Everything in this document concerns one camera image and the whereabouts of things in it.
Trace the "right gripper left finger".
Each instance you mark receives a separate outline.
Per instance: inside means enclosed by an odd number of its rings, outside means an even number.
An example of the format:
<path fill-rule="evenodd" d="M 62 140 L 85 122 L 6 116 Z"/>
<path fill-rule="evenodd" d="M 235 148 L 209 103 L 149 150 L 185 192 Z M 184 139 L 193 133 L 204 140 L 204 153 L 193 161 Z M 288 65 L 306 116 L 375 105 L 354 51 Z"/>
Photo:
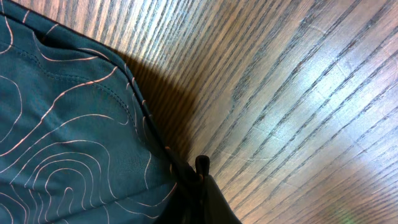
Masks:
<path fill-rule="evenodd" d="M 155 224 L 201 224 L 202 175 L 194 174 L 192 179 L 178 175 L 173 178 L 177 186 Z"/>

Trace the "black orange-patterned cycling jersey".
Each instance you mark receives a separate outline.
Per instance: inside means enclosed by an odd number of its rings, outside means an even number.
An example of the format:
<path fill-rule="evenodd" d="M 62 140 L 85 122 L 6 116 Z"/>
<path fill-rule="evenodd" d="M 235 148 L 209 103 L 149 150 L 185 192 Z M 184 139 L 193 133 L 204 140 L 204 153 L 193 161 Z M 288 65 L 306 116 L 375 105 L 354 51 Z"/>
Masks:
<path fill-rule="evenodd" d="M 126 64 L 1 2 L 1 222 L 155 223 L 177 186 Z"/>

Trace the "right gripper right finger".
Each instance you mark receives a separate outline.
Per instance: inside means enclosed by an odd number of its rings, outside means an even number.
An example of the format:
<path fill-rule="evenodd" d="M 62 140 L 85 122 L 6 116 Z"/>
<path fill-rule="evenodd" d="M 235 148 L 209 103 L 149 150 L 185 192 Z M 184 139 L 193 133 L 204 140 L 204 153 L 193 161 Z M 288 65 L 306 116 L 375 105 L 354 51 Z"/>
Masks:
<path fill-rule="evenodd" d="M 241 224 L 228 205 L 224 195 L 209 174 L 210 158 L 200 155 L 195 159 L 196 172 L 200 178 L 200 210 L 205 224 Z"/>

